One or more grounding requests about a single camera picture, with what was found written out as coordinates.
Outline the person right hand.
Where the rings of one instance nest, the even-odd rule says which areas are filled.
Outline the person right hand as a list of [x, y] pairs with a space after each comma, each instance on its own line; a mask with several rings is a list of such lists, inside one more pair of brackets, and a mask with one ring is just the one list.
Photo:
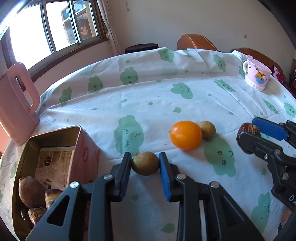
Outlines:
[[280, 224], [278, 226], [277, 233], [280, 233], [280, 231], [285, 226], [291, 214], [292, 214], [292, 211], [287, 206], [285, 206], [281, 214]]

